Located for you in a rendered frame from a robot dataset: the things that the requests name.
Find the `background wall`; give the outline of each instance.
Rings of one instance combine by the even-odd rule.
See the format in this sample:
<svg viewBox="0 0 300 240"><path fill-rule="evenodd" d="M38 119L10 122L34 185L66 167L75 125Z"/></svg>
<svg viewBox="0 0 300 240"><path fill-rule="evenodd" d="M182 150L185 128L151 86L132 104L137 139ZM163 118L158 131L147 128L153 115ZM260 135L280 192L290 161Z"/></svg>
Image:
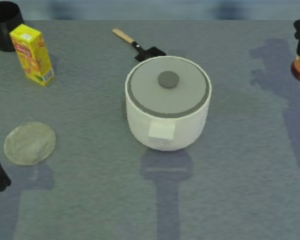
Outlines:
<svg viewBox="0 0 300 240"><path fill-rule="evenodd" d="M13 0L27 20L296 20L300 0Z"/></svg>

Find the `red label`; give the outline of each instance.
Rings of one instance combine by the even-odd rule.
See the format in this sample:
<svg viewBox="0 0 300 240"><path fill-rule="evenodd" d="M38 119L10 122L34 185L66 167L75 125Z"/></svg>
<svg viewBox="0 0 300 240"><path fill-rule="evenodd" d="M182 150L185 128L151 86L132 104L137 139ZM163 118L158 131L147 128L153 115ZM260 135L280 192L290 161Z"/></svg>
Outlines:
<svg viewBox="0 0 300 240"><path fill-rule="evenodd" d="M27 56L31 57L31 52L28 48L24 47L24 46L21 46L20 44L15 44L15 49L18 51L18 52L21 52L21 53L24 53L26 54Z"/></svg>

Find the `gray knob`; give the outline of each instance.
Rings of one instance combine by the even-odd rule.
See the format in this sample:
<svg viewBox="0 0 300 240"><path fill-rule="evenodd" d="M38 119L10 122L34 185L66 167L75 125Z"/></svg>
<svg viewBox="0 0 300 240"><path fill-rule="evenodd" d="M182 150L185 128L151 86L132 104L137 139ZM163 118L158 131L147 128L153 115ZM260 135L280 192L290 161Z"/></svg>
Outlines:
<svg viewBox="0 0 300 240"><path fill-rule="evenodd" d="M163 71L158 77L158 82L165 89L175 88L179 83L179 76L173 71Z"/></svg>

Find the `black cup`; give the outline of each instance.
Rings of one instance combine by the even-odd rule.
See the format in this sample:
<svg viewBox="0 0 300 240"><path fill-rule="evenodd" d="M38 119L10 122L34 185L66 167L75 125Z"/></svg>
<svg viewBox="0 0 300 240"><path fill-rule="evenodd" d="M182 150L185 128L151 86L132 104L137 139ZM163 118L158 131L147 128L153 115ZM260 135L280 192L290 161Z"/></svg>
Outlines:
<svg viewBox="0 0 300 240"><path fill-rule="evenodd" d="M0 51L14 52L10 32L24 24L20 8L11 1L0 1Z"/></svg>

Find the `yellow box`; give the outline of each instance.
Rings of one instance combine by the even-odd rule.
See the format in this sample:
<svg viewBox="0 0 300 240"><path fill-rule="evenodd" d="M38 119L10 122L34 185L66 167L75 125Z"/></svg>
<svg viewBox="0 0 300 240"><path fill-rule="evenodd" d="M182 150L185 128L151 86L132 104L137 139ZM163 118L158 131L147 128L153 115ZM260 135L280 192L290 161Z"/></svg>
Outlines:
<svg viewBox="0 0 300 240"><path fill-rule="evenodd" d="M42 33L21 24L10 36L26 77L45 87L55 73Z"/></svg>

